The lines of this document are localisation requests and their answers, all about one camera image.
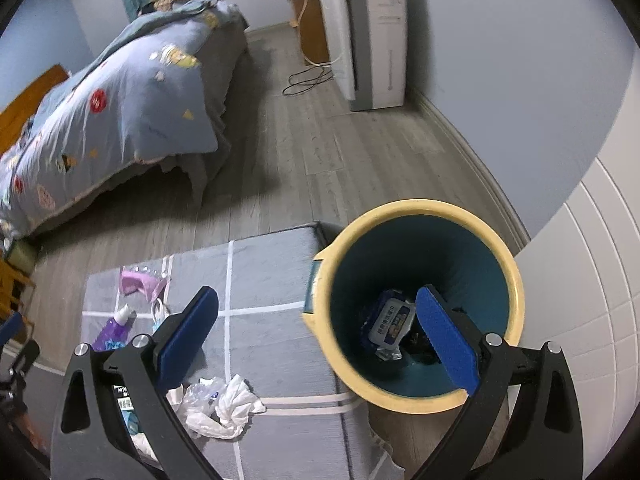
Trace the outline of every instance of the wooden floor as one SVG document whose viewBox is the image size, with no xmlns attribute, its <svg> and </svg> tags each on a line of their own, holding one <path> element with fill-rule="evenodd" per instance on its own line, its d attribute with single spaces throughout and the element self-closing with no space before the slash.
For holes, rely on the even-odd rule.
<svg viewBox="0 0 640 480">
<path fill-rule="evenodd" d="M 49 363 L 64 369 L 79 342 L 87 276 L 125 264 L 311 220 L 345 225 L 401 198 L 462 206 L 516 248 L 487 190 L 437 124 L 410 106 L 350 113 L 334 81 L 282 96 L 287 77 L 303 68 L 292 29 L 251 35 L 250 55 L 236 68 L 227 99 L 232 153 L 201 208 L 191 205 L 184 174 L 154 168 L 40 239 L 28 315 Z M 371 420 L 412 474 L 455 414 L 399 415 L 372 407 Z M 498 432 L 506 414 L 499 420 Z M 495 443 L 483 456 L 493 450 Z"/>
</svg>

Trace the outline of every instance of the white air purifier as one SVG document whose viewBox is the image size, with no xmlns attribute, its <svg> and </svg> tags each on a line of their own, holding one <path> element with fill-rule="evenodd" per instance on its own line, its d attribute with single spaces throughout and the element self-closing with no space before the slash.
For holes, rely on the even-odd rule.
<svg viewBox="0 0 640 480">
<path fill-rule="evenodd" d="M 353 111 L 404 104 L 406 0 L 321 0 L 334 77 Z"/>
</svg>

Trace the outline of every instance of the gray plaid tablecloth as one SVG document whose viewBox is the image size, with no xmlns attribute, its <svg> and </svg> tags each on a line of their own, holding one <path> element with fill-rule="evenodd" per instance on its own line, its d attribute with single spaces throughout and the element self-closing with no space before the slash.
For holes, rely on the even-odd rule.
<svg viewBox="0 0 640 480">
<path fill-rule="evenodd" d="M 370 429 L 367 403 L 329 367 L 302 321 L 313 256 L 322 248 L 316 226 L 166 256 L 133 267 L 167 272 L 173 313 L 202 285 L 216 290 L 220 314 L 187 382 L 239 374 L 267 407 L 236 441 L 200 438 L 204 456 L 225 479 L 400 480 L 390 448 Z M 136 317 L 129 338 L 151 333 L 142 294 L 118 291 L 119 269 L 89 277 L 82 341 L 93 342 L 116 308 Z"/>
</svg>

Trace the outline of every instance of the purple bottle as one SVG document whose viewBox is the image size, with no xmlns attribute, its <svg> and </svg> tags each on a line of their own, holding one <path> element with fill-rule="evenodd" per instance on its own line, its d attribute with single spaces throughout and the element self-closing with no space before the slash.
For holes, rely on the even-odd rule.
<svg viewBox="0 0 640 480">
<path fill-rule="evenodd" d="M 131 327 L 127 326 L 131 314 L 132 309 L 128 304 L 116 311 L 96 338 L 93 345 L 94 350 L 102 352 L 124 346 L 127 343 L 129 330 L 131 330 Z"/>
</svg>

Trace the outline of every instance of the yellow trash can rim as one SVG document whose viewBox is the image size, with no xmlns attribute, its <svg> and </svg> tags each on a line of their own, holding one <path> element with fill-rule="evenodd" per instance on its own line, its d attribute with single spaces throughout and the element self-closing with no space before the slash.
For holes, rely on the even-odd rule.
<svg viewBox="0 0 640 480">
<path fill-rule="evenodd" d="M 504 340 L 516 346 L 524 326 L 524 287 L 516 262 L 502 239 L 477 216 L 446 202 L 412 199 L 379 206 L 357 218 L 333 243 L 316 255 L 315 260 L 321 260 L 322 263 L 312 283 L 314 312 L 304 314 L 303 317 L 318 339 L 332 369 L 351 390 L 377 406 L 401 413 L 436 413 L 456 408 L 466 401 L 466 391 L 457 389 L 439 396 L 416 399 L 392 394 L 365 380 L 347 361 L 338 346 L 331 325 L 331 291 L 338 266 L 349 248 L 363 233 L 401 216 L 421 214 L 439 216 L 455 222 L 484 242 L 504 273 L 509 293 L 509 317 Z"/>
</svg>

